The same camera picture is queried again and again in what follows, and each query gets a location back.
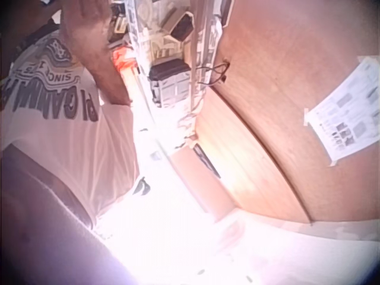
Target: paper sheet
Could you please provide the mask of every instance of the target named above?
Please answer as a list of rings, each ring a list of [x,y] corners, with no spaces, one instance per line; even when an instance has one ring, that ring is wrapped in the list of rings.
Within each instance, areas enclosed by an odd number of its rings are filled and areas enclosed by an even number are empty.
[[[306,121],[333,162],[379,140],[379,62],[367,57]]]

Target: wooden surface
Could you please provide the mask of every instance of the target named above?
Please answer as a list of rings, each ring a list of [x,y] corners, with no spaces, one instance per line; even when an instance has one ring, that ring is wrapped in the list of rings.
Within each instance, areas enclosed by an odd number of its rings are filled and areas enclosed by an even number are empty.
[[[219,221],[236,208],[219,179],[189,147],[170,156],[170,162],[201,207]]]
[[[295,193],[249,129],[212,89],[197,117],[200,146],[244,210],[308,223]]]
[[[235,1],[216,59],[231,67],[216,89],[268,147],[312,220],[379,217],[378,144],[329,167],[318,137],[303,126],[303,109],[327,97],[357,56],[378,54],[377,1]]]

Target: white t-shirt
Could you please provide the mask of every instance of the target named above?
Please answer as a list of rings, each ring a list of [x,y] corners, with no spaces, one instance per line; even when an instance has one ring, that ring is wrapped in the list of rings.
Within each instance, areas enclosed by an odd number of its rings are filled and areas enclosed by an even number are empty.
[[[58,31],[16,60],[1,100],[1,151],[13,144],[58,177],[94,225],[133,187],[139,170],[131,109],[100,106],[93,77]]]

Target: man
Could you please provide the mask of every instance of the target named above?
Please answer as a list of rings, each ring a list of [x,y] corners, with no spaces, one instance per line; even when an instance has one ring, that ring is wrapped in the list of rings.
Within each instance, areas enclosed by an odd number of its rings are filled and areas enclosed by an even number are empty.
[[[61,5],[60,30],[2,81],[2,256],[32,284],[132,284],[85,228],[139,175],[131,100],[107,49],[108,0]]]

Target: black cable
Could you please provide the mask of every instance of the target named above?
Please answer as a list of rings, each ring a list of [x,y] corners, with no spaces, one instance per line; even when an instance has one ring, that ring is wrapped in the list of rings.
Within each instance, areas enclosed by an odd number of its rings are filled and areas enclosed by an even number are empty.
[[[220,67],[224,67],[224,70],[222,72],[220,71],[217,71],[216,69],[217,68],[220,68]],[[226,74],[227,70],[229,69],[230,67],[230,63],[229,62],[223,62],[222,64],[219,64],[219,65],[216,65],[214,67],[207,67],[207,66],[200,66],[198,67],[197,69],[207,69],[208,71],[214,71],[215,73],[218,73],[220,74],[220,76],[218,78],[216,78],[213,82],[210,82],[210,83],[206,83],[206,82],[198,82],[198,84],[203,84],[203,85],[206,85],[206,86],[212,86],[214,85],[215,83],[217,83],[219,80],[221,80],[224,75]]]

